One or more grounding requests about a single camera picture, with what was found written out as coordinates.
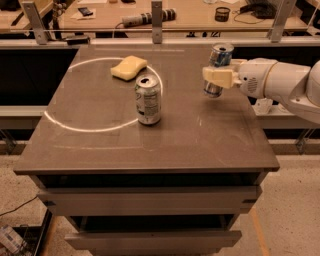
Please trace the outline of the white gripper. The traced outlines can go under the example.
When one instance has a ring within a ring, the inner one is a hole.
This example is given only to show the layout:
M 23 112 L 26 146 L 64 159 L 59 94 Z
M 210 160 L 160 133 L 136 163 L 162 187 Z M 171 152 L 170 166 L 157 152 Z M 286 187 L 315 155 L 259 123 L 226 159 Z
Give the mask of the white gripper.
M 276 60 L 265 58 L 256 58 L 249 61 L 246 59 L 231 59 L 230 65 L 240 65 L 239 74 L 229 67 L 204 67 L 202 76 L 206 81 L 226 89 L 241 84 L 240 90 L 242 93 L 255 99 L 261 99 L 264 98 L 267 76 L 276 63 Z

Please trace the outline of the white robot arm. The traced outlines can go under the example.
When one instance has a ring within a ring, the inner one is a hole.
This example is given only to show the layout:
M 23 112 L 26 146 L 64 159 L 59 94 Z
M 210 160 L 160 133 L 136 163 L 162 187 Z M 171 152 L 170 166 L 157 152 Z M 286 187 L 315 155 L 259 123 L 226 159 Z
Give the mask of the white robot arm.
M 232 59 L 223 67 L 204 67 L 203 78 L 222 88 L 237 86 L 255 99 L 272 99 L 292 114 L 320 123 L 320 63 L 313 67 L 273 59 Z

